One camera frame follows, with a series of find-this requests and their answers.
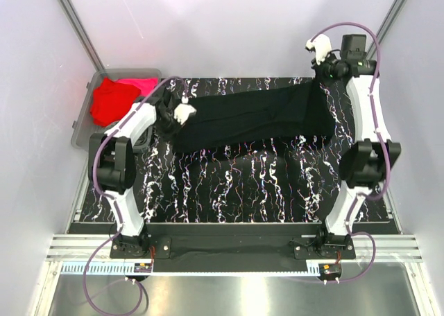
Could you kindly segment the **black t shirt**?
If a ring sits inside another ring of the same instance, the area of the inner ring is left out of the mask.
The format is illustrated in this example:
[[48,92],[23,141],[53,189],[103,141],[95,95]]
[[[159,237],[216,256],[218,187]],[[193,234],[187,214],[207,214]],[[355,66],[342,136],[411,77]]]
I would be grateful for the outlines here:
[[196,114],[173,139],[176,153],[279,137],[334,135],[326,94],[316,80],[289,87],[190,100]]

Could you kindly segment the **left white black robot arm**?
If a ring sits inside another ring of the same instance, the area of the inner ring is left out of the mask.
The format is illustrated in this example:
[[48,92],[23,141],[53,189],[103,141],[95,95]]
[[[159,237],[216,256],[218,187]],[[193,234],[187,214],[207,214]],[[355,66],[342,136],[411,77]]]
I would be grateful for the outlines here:
[[162,86],[149,97],[137,99],[116,125],[89,138],[89,179],[96,192],[107,199],[117,224],[112,246],[136,258],[150,251],[150,241],[133,190],[137,174],[134,145],[150,128],[164,140],[171,140],[181,128],[174,119],[178,104],[180,101]]

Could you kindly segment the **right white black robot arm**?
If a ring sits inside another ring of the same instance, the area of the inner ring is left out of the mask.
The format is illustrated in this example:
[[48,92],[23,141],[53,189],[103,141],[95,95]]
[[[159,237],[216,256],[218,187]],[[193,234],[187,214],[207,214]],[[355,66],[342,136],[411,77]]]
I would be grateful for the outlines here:
[[307,50],[315,53],[312,67],[316,77],[344,83],[355,122],[355,142],[339,162],[339,194],[313,241],[313,250],[321,258],[352,250],[352,226],[359,209],[365,200],[382,197],[375,188],[387,188],[402,150],[385,125],[379,99],[379,67],[377,61],[367,58],[365,47],[365,35],[344,35],[339,57],[324,34],[306,43]]

